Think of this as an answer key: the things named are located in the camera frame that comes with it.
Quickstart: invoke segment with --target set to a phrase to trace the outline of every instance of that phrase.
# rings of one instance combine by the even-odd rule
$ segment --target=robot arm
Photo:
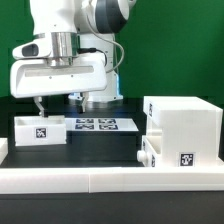
[[[79,55],[81,33],[119,32],[130,0],[30,0],[34,41],[13,50],[11,93],[40,97],[106,88],[102,54]]]

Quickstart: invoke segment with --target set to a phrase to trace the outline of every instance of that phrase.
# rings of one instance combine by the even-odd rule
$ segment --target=green wall
[[[14,47],[32,40],[28,0],[0,1],[0,96]],[[224,105],[224,1],[138,0],[117,39],[126,49],[121,93],[200,96]]]

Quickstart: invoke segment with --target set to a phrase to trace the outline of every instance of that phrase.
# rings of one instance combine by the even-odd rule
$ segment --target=black surface
[[[79,114],[77,108],[65,102],[64,97],[49,97],[44,106],[49,115],[75,118],[132,118],[139,132],[68,132],[66,145],[15,147],[14,117],[37,116],[32,100],[2,99],[8,114],[3,112],[5,129],[1,136],[9,137],[9,153],[1,168],[58,168],[58,167],[136,167],[137,150],[145,133],[145,115],[142,100],[128,99],[122,106],[111,109],[91,109]]]
[[[47,101],[47,104],[52,114],[65,113],[66,116],[71,117],[93,117],[90,115],[94,114],[97,117],[105,118],[134,118],[140,129],[140,133],[136,135],[137,137],[135,136],[136,141],[133,140],[132,143],[136,146],[134,150],[139,147],[138,135],[141,135],[141,131],[143,133],[145,131],[145,117],[141,112],[141,100],[126,100],[125,104],[120,108],[114,108],[109,111],[89,111],[82,115],[76,114],[74,108],[67,106],[63,98],[52,98]],[[0,99],[0,105],[5,109],[0,112],[0,135],[5,137],[9,135],[9,138],[13,137],[11,136],[13,133],[13,116],[31,115],[37,112],[36,107],[29,100],[25,103],[22,101],[15,103],[11,98],[4,98]],[[70,142],[73,142],[74,138],[74,142],[76,141],[80,145],[85,135],[74,137],[70,133],[68,137]],[[15,163],[15,167],[25,166],[24,164],[26,163],[28,163],[28,166],[32,166],[32,163],[35,163],[35,161],[39,166],[38,156],[41,156],[41,159],[45,160],[41,164],[42,166],[47,166],[48,162],[55,165],[56,161],[48,157],[51,157],[53,154],[56,154],[55,156],[57,157],[57,150],[60,150],[58,148],[54,153],[39,152],[38,154],[38,152],[35,152],[35,149],[32,152],[27,152],[29,149],[27,151],[22,149],[20,152],[13,153],[13,147],[11,147],[12,145],[10,146],[11,153],[9,158],[11,156],[12,158],[8,158],[10,160],[8,161],[9,164],[5,165],[8,167],[13,166],[13,162]],[[79,164],[75,161],[75,164],[80,167],[86,164],[96,166],[113,166],[116,163],[123,164],[123,166],[136,164],[136,160],[133,160],[133,155],[128,155],[128,152],[125,150],[120,153],[121,155],[115,156],[115,154],[110,154],[111,152],[109,152],[108,148],[107,153],[110,156],[114,156],[114,161],[111,162],[108,160],[109,156],[107,157],[107,153],[104,154],[104,152],[104,159],[102,161],[99,160],[98,156],[102,154],[100,150],[98,151],[98,155],[92,153],[88,155],[88,150],[84,150],[84,152],[80,151],[79,153],[77,152],[76,156],[78,155],[85,159],[82,158]],[[74,161],[71,160],[70,162],[71,166],[74,166]],[[0,223],[2,224],[222,224],[224,220],[223,210],[224,192],[222,191],[0,195]]]

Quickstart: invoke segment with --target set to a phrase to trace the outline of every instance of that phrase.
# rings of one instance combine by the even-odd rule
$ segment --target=marker sticker
[[[94,130],[94,125],[93,124],[77,124],[75,126],[76,130]]]
[[[152,155],[152,167],[156,166],[156,158]]]
[[[194,166],[194,153],[180,153],[180,166]]]
[[[36,139],[46,139],[47,138],[47,128],[36,128],[35,129]]]
[[[99,119],[100,124],[116,124],[115,119]]]
[[[94,119],[76,119],[76,123],[77,124],[93,124],[94,123]]]
[[[153,110],[153,106],[152,104],[150,103],[149,104],[149,116],[152,117],[152,110]]]
[[[100,125],[100,130],[118,130],[118,126],[117,125]]]

